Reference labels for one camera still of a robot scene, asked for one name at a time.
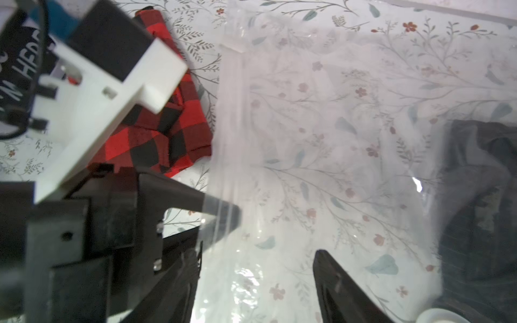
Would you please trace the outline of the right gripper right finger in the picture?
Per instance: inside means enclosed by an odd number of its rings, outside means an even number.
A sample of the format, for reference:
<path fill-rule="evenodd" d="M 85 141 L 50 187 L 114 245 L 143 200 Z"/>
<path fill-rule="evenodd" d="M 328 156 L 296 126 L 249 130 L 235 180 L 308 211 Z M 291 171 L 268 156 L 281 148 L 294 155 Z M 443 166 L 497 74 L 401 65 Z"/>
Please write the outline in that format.
<path fill-rule="evenodd" d="M 322 322 L 391 321 L 326 250 L 316 251 L 313 273 Z"/>

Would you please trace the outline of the red black plaid shirt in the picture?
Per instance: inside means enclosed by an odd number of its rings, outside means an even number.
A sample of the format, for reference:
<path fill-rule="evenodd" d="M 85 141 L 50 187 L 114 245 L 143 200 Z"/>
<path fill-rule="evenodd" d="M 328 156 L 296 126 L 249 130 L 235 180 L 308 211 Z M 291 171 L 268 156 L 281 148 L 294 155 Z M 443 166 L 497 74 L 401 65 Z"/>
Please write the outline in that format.
<path fill-rule="evenodd" d="M 167 177 L 210 157 L 212 132 L 190 71 L 159 114 L 135 105 L 92 159 L 114 168 L 142 167 Z"/>

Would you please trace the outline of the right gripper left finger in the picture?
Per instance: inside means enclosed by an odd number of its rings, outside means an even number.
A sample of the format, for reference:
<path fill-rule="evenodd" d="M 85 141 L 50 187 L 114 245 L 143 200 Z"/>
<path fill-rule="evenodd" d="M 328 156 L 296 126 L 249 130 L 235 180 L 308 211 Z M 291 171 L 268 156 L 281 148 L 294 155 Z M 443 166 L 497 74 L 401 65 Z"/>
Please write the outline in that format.
<path fill-rule="evenodd" d="M 189 322 L 196 291 L 185 280 L 185 267 L 195 266 L 195 253 L 190 251 L 184 266 L 175 265 L 165 276 L 165 284 L 152 289 L 123 322 Z"/>

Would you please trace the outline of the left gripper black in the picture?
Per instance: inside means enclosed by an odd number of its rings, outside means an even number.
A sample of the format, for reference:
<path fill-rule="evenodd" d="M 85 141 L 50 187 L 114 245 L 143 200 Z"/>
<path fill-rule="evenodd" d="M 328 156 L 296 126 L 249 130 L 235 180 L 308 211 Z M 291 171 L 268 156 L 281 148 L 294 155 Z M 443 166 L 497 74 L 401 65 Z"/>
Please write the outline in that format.
<path fill-rule="evenodd" d="M 1 317 L 27 322 L 105 322 L 165 284 L 187 253 L 199 281 L 199 227 L 164 237 L 154 174 L 95 174 L 35 203 L 32 182 L 1 184 Z"/>

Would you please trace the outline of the clear plastic vacuum bag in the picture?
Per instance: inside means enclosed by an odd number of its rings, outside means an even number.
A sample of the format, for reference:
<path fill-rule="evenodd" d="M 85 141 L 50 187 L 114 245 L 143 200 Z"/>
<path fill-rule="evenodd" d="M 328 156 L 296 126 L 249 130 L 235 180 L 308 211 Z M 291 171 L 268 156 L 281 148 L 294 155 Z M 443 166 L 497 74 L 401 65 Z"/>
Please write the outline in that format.
<path fill-rule="evenodd" d="M 349 5 L 227 3 L 207 191 L 242 222 L 203 250 L 193 322 L 322 322 L 317 250 L 390 322 L 437 308 L 446 140 L 516 128 L 516 24 Z"/>

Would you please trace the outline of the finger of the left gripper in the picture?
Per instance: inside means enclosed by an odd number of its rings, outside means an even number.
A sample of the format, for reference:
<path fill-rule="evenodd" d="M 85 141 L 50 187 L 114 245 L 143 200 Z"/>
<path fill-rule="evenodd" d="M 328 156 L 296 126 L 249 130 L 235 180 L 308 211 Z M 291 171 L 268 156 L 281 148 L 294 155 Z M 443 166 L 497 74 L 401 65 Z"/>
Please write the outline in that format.
<path fill-rule="evenodd" d="M 139 198 L 143 211 L 161 220 L 169 209 L 183 209 L 204 213 L 209 219 L 199 227 L 182 231 L 164 238 L 163 250 L 179 246 L 193 248 L 199 245 L 203 250 L 223 240 L 236 231 L 242 222 L 241 208 L 235 204 L 197 191 L 164 175 L 150 171 L 139 171 Z"/>

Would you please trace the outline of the dark grey shirt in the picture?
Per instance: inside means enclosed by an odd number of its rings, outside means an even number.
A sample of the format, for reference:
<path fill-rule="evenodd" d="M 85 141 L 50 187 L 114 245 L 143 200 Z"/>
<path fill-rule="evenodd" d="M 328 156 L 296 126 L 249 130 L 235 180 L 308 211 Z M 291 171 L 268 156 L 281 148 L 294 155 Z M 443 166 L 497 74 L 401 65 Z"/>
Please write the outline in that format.
<path fill-rule="evenodd" d="M 454 121 L 438 189 L 442 294 L 470 322 L 516 321 L 516 128 Z"/>

